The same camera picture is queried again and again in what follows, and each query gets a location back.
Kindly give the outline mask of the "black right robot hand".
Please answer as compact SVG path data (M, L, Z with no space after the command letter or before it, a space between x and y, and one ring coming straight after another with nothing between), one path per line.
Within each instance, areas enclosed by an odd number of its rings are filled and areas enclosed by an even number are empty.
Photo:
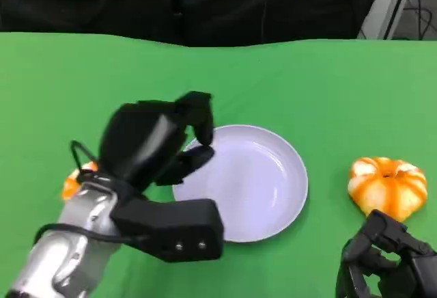
M341 251L336 297L374 297L366 277L379 277L381 297L435 297L436 250L403 223L372 210Z

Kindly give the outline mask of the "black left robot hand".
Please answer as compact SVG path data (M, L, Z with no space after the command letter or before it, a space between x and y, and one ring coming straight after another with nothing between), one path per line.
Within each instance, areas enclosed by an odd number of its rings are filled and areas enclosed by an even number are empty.
M138 191L182 183L214 156L211 100L192 91L173 102L122 105L103 133L98 169Z

